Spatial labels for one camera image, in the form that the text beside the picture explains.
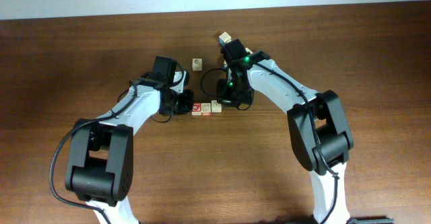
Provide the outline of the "red Q wooden block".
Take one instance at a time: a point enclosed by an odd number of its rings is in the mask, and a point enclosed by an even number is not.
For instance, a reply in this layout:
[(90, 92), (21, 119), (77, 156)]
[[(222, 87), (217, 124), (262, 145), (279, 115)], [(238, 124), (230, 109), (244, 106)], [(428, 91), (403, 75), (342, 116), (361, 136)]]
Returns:
[(200, 116), (200, 115), (202, 115), (202, 111), (201, 111), (201, 103), (197, 102), (197, 103), (194, 103), (194, 104), (193, 104), (191, 114), (192, 114), (193, 116)]

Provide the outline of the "snail picture wooden block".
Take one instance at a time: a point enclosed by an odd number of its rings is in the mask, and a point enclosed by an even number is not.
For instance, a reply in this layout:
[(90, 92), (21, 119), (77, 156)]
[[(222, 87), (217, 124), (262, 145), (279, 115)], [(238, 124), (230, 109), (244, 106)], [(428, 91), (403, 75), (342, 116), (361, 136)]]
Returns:
[(201, 115), (202, 116), (211, 116), (211, 103), (201, 103)]

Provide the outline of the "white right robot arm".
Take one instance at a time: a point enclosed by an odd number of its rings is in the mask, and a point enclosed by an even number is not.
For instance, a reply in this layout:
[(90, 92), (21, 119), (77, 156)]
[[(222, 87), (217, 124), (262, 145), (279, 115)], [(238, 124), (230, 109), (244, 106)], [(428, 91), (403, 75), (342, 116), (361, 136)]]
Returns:
[(218, 103), (251, 106), (260, 92), (287, 116), (292, 151), (310, 174), (315, 223), (347, 223), (344, 176), (354, 140), (341, 100), (331, 90), (310, 89), (283, 72), (265, 52), (251, 53), (240, 40), (222, 43), (226, 78), (217, 82)]

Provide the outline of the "green R wooden block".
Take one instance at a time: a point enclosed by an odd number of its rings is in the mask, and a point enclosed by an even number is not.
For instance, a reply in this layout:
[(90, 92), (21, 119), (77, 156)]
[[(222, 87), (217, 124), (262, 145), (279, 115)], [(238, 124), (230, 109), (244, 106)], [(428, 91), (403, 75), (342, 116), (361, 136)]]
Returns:
[(216, 100), (211, 101), (211, 112), (212, 113), (221, 113), (222, 105), (218, 103)]

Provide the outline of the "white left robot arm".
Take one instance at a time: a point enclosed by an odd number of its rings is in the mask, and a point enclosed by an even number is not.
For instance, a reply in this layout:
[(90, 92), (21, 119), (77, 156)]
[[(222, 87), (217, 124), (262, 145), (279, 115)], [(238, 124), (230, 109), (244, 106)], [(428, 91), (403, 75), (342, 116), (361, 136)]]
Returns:
[(65, 187), (77, 205), (101, 223), (137, 223), (127, 197), (133, 181), (133, 139), (147, 119), (192, 110), (189, 74), (174, 60), (157, 56), (150, 72), (132, 80), (117, 104), (95, 119), (78, 120), (71, 141)]

